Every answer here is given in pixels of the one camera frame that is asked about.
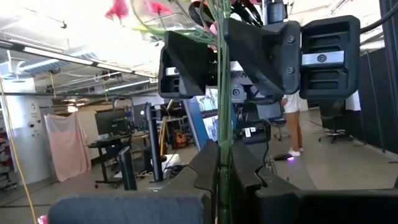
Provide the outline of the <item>black monitor on desk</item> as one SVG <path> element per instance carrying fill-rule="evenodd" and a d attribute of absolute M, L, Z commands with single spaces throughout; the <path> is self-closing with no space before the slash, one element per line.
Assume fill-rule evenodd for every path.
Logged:
<path fill-rule="evenodd" d="M 110 136 L 127 133 L 127 122 L 124 110 L 97 111 L 95 114 L 98 134 L 109 134 Z"/>

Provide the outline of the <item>white pillar with devices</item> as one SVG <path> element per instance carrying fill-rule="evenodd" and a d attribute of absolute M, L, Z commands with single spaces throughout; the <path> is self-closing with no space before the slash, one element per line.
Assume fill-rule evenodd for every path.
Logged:
<path fill-rule="evenodd" d="M 20 169 L 26 184 L 51 176 L 49 147 L 45 142 L 43 119 L 39 103 L 32 96 L 34 80 L 3 80 L 0 105 L 10 143 L 14 168 Z"/>

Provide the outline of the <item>black office chair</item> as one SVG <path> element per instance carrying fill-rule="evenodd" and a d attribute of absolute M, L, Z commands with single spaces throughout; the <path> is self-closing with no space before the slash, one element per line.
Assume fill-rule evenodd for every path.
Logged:
<path fill-rule="evenodd" d="M 324 138 L 331 138 L 331 144 L 333 144 L 338 138 L 344 138 L 352 141 L 353 137 L 350 136 L 346 130 L 338 129 L 336 125 L 337 120 L 342 118 L 345 114 L 345 101 L 320 101 L 318 104 L 320 107 L 321 121 L 323 123 L 330 121 L 332 124 L 332 128 L 328 131 L 325 131 L 324 136 L 318 138 L 318 142 L 321 142 Z"/>

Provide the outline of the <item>black partition curtain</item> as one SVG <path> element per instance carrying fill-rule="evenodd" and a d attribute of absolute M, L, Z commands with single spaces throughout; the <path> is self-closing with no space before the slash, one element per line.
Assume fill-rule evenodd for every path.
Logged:
<path fill-rule="evenodd" d="M 380 15 L 398 0 L 377 0 Z M 398 155 L 398 9 L 383 25 L 384 47 L 361 56 L 359 95 L 366 142 Z"/>

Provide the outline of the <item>person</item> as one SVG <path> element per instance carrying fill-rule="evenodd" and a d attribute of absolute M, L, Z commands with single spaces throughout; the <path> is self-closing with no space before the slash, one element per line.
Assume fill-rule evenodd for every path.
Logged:
<path fill-rule="evenodd" d="M 300 128 L 300 97 L 299 93 L 284 95 L 281 99 L 284 107 L 285 119 L 289 129 L 292 146 L 289 154 L 294 157 L 301 156 L 303 152 L 302 132 Z"/>

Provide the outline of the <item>black stool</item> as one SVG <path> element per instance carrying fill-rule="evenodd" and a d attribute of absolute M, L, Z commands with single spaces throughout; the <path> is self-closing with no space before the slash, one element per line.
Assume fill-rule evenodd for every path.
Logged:
<path fill-rule="evenodd" d="M 274 133 L 274 137 L 278 139 L 278 141 L 281 141 L 283 137 L 289 137 L 290 134 L 288 131 L 284 131 L 283 128 L 286 125 L 286 120 L 285 118 L 278 118 L 278 119 L 272 119 L 269 121 L 270 124 L 276 128 L 276 132 Z"/>

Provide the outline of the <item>black flat panel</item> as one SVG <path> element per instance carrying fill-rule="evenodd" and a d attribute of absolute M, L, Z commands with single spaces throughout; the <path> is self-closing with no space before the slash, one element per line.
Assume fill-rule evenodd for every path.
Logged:
<path fill-rule="evenodd" d="M 127 146 L 119 152 L 119 165 L 125 190 L 137 190 L 136 173 L 132 163 L 130 147 Z"/>

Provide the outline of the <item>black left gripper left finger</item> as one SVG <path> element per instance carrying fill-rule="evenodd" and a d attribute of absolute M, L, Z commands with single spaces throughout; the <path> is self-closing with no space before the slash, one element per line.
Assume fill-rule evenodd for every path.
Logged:
<path fill-rule="evenodd" d="M 160 190 L 63 198 L 50 207 L 49 224 L 214 224 L 218 158 L 217 143 L 207 140 Z"/>

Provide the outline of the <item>orange tool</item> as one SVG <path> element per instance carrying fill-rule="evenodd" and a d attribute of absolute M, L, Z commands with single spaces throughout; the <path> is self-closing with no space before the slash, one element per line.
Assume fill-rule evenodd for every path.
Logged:
<path fill-rule="evenodd" d="M 179 129 L 174 131 L 174 145 L 176 148 L 187 146 L 188 141 L 186 135 Z"/>

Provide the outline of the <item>tilted computer monitor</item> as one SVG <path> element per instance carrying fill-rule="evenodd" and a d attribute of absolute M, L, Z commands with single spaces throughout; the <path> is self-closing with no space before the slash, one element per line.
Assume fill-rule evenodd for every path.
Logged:
<path fill-rule="evenodd" d="M 209 139 L 217 142 L 218 90 L 207 88 L 205 95 L 183 100 L 183 105 L 198 150 Z"/>

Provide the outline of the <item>black monitor stand pole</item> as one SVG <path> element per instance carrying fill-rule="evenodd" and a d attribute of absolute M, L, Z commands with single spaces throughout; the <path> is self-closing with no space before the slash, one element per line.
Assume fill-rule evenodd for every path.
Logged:
<path fill-rule="evenodd" d="M 150 103 L 145 104 L 145 116 L 149 134 L 150 150 L 152 155 L 154 182 L 161 182 L 164 179 L 164 175 L 162 171 L 162 161 L 159 149 L 155 108 Z"/>

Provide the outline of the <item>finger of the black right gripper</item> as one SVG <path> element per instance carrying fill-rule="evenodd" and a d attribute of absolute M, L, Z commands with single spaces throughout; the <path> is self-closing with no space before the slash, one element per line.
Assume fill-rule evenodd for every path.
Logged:
<path fill-rule="evenodd" d="M 226 19 L 223 37 L 260 95 L 343 100 L 358 89 L 360 22 L 354 16 L 263 27 Z"/>
<path fill-rule="evenodd" d="M 158 93 L 162 98 L 190 99 L 217 86 L 217 53 L 207 44 L 173 31 L 165 33 L 160 52 Z"/>

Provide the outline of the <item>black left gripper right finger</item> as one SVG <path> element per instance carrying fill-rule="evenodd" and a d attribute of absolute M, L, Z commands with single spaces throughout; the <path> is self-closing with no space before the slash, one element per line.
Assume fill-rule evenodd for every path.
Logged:
<path fill-rule="evenodd" d="M 231 148 L 231 224 L 398 224 L 398 189 L 301 190 Z"/>

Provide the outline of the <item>black desk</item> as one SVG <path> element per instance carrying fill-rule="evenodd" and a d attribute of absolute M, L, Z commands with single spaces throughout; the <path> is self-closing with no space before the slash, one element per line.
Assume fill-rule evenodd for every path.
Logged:
<path fill-rule="evenodd" d="M 98 162 L 101 165 L 101 170 L 102 170 L 102 175 L 103 175 L 103 180 L 96 180 L 95 181 L 95 188 L 97 189 L 99 187 L 99 184 L 107 184 L 112 186 L 114 189 L 118 188 L 121 184 L 124 183 L 123 177 L 108 177 L 108 173 L 106 170 L 106 162 L 109 162 L 111 159 L 114 159 L 116 161 L 115 166 L 113 167 L 114 169 L 117 169 L 118 171 L 116 174 L 118 174 L 121 171 L 121 165 L 120 165 L 120 159 L 119 159 L 119 153 L 125 148 L 125 147 L 131 147 L 132 146 L 132 139 L 142 139 L 142 144 L 143 146 L 138 148 L 134 148 L 130 150 L 130 155 L 133 153 L 140 153 L 141 154 L 141 159 L 142 159 L 142 165 L 143 168 L 140 172 L 135 172 L 135 178 L 136 180 L 142 180 L 146 177 L 146 174 L 149 173 L 149 169 L 151 169 L 151 164 L 150 164 L 150 152 L 149 152 L 149 147 L 147 145 L 147 135 L 146 134 L 141 134 L 138 136 L 134 135 L 117 135 L 113 137 L 109 137 L 106 139 L 100 139 L 97 140 L 90 145 L 88 145 L 89 148 L 97 148 L 99 156 L 98 156 Z"/>

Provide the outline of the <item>pink hanging cloth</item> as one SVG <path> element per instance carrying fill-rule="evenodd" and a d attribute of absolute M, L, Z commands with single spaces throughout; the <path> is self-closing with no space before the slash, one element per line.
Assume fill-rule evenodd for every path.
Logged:
<path fill-rule="evenodd" d="M 79 116 L 76 113 L 70 116 L 47 114 L 44 118 L 58 181 L 63 182 L 89 171 L 91 159 Z"/>

